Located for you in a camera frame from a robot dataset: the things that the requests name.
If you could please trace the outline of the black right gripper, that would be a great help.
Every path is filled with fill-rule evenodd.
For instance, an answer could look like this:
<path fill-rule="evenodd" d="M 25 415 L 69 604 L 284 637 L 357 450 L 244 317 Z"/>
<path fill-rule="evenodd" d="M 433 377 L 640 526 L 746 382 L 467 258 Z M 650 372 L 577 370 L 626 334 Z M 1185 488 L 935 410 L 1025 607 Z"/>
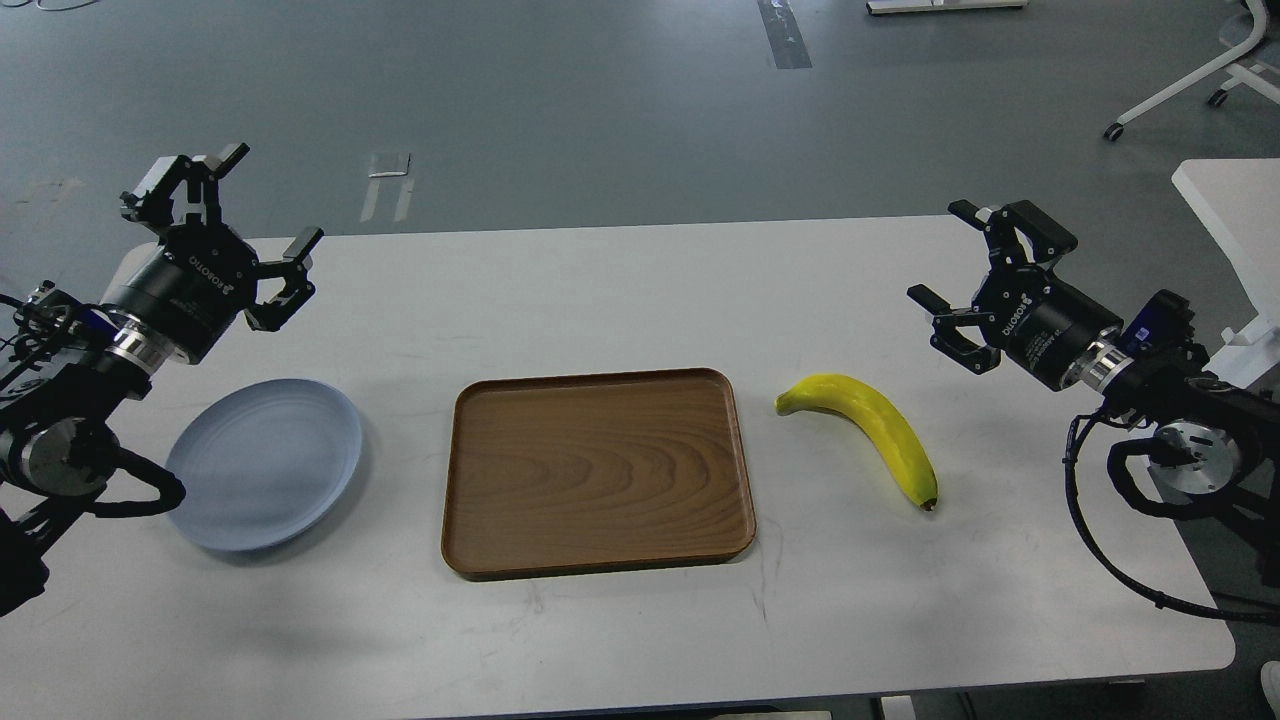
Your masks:
<path fill-rule="evenodd" d="M 996 369 L 1002 351 L 1048 389 L 1074 384 L 1085 351 L 1123 324 L 1056 275 L 1053 268 L 1076 250 L 1078 237 L 1028 200 L 996 209 L 956 200 L 948 213 L 984 236 L 989 272 L 980 286 L 982 311 L 951 307 L 925 284 L 908 288 L 931 315 L 931 346 L 975 375 Z M 969 327 L 982 328 L 986 343 L 961 332 Z"/>

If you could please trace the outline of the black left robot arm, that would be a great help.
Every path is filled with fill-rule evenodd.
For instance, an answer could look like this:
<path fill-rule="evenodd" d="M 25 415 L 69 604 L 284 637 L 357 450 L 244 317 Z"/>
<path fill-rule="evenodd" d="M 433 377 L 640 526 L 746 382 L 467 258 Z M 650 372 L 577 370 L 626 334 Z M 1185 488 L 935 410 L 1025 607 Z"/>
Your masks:
<path fill-rule="evenodd" d="M 45 281 L 3 297 L 14 336 L 3 343 L 3 483 L 38 496 L 1 528 L 1 609 L 45 592 L 47 551 L 83 516 L 146 518 L 177 509 L 182 482 L 125 448 L 109 418 L 143 398 L 168 360 L 201 363 L 230 324 L 279 331 L 312 296 L 310 254 L 323 231 L 302 231 L 275 261 L 261 260 L 223 218 L 219 184 L 250 151 L 159 158 L 122 195 L 122 217 L 154 232 L 143 265 L 101 301 Z"/>

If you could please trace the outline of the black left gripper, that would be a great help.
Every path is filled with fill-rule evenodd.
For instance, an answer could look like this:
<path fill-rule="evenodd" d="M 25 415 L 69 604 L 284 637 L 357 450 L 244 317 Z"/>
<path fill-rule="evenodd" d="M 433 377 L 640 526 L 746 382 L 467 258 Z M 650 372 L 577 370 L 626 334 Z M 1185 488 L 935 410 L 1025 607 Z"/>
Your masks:
<path fill-rule="evenodd" d="M 276 332 L 316 292 L 308 272 L 324 229 L 303 228 L 280 260 L 259 264 L 256 251 L 223 220 L 219 183 L 248 152 L 239 142 L 196 158 L 159 158 L 132 191 L 120 193 L 120 217 L 151 231 L 159 243 L 102 306 L 163 336 L 184 364 L 205 360 L 243 310 L 252 331 Z M 257 281 L 274 279 L 283 282 L 279 291 L 251 304 Z"/>

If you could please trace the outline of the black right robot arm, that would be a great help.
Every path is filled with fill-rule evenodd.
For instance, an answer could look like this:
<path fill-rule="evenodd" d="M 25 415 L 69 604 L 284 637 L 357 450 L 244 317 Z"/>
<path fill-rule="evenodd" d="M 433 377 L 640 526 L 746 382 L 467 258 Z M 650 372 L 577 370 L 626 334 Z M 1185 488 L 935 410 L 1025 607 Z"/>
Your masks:
<path fill-rule="evenodd" d="M 1093 413 L 1071 419 L 1062 456 L 1068 511 L 1094 560 L 1157 609 L 1276 626 L 1274 605 L 1221 610 L 1124 573 L 1085 523 L 1076 465 L 1094 427 L 1126 430 L 1106 457 L 1124 501 L 1149 518 L 1220 521 L 1256 552 L 1261 582 L 1276 587 L 1277 488 L 1258 495 L 1243 482 L 1263 465 L 1277 466 L 1277 404 L 1210 372 L 1183 296 L 1162 290 L 1126 323 L 1059 278 L 1055 266 L 1076 237 L 1033 202 L 989 209 L 960 199 L 948 213 L 983 234 L 989 272 L 964 307 L 924 284 L 908 295 L 931 314 L 931 346 L 969 372 L 989 372 L 1007 357 L 1053 392 L 1082 383 L 1100 395 Z"/>

